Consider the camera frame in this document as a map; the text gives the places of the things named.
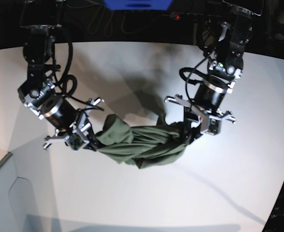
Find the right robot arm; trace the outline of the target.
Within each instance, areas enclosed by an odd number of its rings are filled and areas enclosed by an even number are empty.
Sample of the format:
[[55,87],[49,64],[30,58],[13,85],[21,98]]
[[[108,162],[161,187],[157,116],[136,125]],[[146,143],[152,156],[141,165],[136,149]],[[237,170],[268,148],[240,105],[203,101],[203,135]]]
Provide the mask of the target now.
[[[30,34],[23,45],[27,62],[27,79],[18,88],[22,104],[38,119],[46,119],[55,128],[53,136],[46,136],[43,148],[64,143],[73,151],[96,151],[100,143],[88,119],[91,110],[102,110],[103,99],[82,101],[73,96],[77,79],[69,74],[73,59],[73,44],[61,21],[64,0],[27,0],[24,3],[20,27]],[[68,59],[60,78],[61,66],[56,61],[56,35],[63,33],[68,44]]]

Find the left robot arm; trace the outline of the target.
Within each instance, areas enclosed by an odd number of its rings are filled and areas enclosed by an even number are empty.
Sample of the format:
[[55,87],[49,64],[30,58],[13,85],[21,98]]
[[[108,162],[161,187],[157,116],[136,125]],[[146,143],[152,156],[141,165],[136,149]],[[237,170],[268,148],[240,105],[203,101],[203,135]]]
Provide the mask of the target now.
[[207,73],[194,68],[181,68],[180,77],[186,85],[199,85],[193,98],[181,95],[167,96],[166,102],[184,108],[182,140],[191,143],[204,134],[217,135],[222,122],[236,123],[231,111],[222,112],[220,104],[226,94],[231,94],[243,73],[243,54],[252,35],[253,16],[261,16],[262,0],[226,0],[234,18],[220,24],[221,33],[204,50]]

